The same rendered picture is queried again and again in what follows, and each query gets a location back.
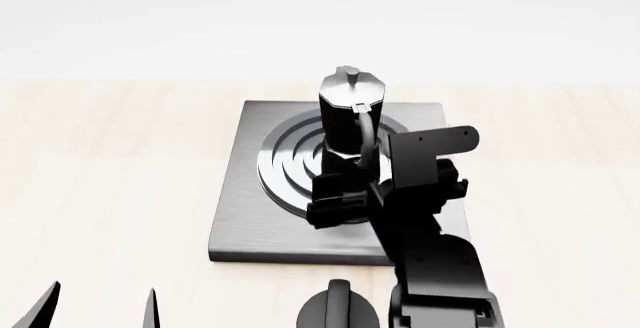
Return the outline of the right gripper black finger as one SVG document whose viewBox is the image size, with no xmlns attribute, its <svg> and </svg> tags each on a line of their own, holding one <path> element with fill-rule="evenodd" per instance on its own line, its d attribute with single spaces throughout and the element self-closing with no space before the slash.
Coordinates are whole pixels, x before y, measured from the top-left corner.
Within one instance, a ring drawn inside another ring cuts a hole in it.
<svg viewBox="0 0 640 328">
<path fill-rule="evenodd" d="M 438 159 L 438 190 L 446 201 L 465 198 L 469 186 L 466 179 L 459 180 L 459 171 L 450 159 Z"/>
<path fill-rule="evenodd" d="M 359 171 L 314 177 L 306 221 L 316 230 L 368 222 L 369 183 Z"/>
</svg>

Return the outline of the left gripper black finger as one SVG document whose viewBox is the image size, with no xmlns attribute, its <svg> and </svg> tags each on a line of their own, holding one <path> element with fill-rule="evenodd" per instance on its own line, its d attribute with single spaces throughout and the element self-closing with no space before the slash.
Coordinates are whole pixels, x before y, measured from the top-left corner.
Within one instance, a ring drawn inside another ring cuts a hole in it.
<svg viewBox="0 0 640 328">
<path fill-rule="evenodd" d="M 61 283 L 55 281 L 11 328 L 50 328 L 61 291 Z"/>
<path fill-rule="evenodd" d="M 151 288 L 145 303 L 142 328 L 161 328 L 156 291 Z"/>
</svg>

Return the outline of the black and silver moka pot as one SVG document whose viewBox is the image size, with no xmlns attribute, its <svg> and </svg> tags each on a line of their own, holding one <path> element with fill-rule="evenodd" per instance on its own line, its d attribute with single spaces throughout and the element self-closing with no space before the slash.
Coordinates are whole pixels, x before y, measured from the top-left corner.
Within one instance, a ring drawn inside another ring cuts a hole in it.
<svg viewBox="0 0 640 328">
<path fill-rule="evenodd" d="M 377 132 L 385 90 L 382 81 L 353 66 L 339 66 L 323 79 L 319 104 L 324 174 L 364 168 L 370 177 L 379 177 Z"/>
</svg>

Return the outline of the spiral stove burner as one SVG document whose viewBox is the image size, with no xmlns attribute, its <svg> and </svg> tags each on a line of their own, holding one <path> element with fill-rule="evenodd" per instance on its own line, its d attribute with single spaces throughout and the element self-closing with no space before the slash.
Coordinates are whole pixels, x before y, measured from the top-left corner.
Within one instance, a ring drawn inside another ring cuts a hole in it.
<svg viewBox="0 0 640 328">
<path fill-rule="evenodd" d="M 320 111 L 294 114 L 277 123 L 257 156 L 260 184 L 269 198 L 302 219 L 312 197 L 312 180 L 322 173 L 324 130 Z"/>
</svg>

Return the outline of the grey square stove plate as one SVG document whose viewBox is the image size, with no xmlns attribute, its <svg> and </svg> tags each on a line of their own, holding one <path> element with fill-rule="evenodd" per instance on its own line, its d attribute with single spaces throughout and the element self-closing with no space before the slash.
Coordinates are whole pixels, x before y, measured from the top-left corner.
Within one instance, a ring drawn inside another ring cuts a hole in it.
<svg viewBox="0 0 640 328">
<path fill-rule="evenodd" d="M 318 109 L 316 102 L 245 102 L 208 243 L 212 261 L 279 264 L 389 263 L 368 222 L 316 230 L 304 219 L 279 207 L 262 188 L 257 156 L 264 138 L 277 123 L 303 111 Z M 389 135 L 446 125 L 438 103 L 389 102 L 383 105 L 378 128 L 380 175 L 369 180 L 391 180 L 387 151 Z"/>
</svg>

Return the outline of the black stove knob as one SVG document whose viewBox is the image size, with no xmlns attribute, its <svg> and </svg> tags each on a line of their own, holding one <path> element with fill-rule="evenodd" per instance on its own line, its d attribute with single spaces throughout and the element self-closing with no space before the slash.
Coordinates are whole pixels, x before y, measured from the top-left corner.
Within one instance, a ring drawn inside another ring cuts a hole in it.
<svg viewBox="0 0 640 328">
<path fill-rule="evenodd" d="M 296 328 L 380 328 L 374 307 L 345 279 L 332 279 L 326 290 L 307 300 Z"/>
</svg>

